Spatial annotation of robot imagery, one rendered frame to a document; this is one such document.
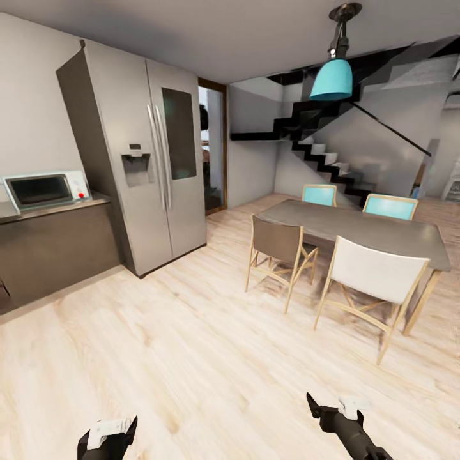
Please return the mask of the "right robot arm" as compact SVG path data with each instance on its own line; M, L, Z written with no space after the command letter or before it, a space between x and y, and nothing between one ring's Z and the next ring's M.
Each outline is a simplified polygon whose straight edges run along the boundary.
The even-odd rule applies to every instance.
M308 392L306 398L312 416L320 418L321 430L336 433L353 460L393 460L388 452L377 447L363 430L364 416L360 410L374 410L374 401L370 397L341 394L341 408L319 406Z

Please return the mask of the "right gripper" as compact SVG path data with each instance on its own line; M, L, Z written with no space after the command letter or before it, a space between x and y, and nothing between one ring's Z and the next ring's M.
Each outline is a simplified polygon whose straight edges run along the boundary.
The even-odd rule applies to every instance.
M312 416L320 418L321 430L327 433L336 433L347 452L349 452L350 442L359 434L364 434L371 440L370 436L363 430L364 416L360 410L357 410L356 420L348 420L343 413L338 411L338 408L319 406L308 392L306 393L306 398Z

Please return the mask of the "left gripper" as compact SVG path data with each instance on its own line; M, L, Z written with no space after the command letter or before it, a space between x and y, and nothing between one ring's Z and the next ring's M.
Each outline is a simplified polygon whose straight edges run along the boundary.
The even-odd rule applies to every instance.
M88 450L88 437L83 437L77 446L77 460L122 460L129 445L134 442L138 416L124 433L108 435L100 448Z

